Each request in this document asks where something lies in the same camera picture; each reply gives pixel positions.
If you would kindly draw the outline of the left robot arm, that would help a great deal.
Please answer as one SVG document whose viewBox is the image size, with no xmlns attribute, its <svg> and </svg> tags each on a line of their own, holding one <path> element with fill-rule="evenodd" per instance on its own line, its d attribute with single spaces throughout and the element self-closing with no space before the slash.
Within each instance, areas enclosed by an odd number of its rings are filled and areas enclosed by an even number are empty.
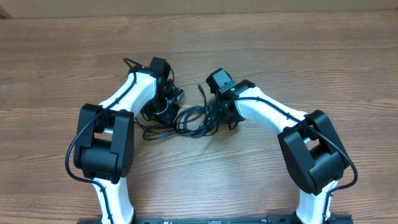
<svg viewBox="0 0 398 224">
<path fill-rule="evenodd" d="M 80 109 L 76 136 L 66 159 L 81 169 L 96 190 L 102 217 L 99 223 L 134 223 L 135 210 L 127 187 L 134 159 L 134 124 L 141 114 L 166 126 L 177 116 L 183 90 L 174 84 L 174 73 L 163 58 L 154 57 L 149 66 L 129 58 L 126 82 L 101 103 Z"/>
</svg>

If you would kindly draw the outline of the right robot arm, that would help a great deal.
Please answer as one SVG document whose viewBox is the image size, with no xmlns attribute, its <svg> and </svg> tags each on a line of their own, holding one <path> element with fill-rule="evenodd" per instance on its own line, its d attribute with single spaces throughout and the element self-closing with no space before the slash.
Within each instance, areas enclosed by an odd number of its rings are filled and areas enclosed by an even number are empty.
<svg viewBox="0 0 398 224">
<path fill-rule="evenodd" d="M 277 136 L 290 178 L 299 188 L 298 207 L 291 214 L 267 215 L 263 223 L 352 223 L 351 215 L 330 211 L 331 199 L 341 189 L 338 181 L 353 168 L 327 114 L 294 110 L 267 96 L 253 82 L 234 81 L 219 68 L 206 79 L 216 103 L 206 112 L 211 122 L 234 129 L 251 120 Z"/>
</svg>

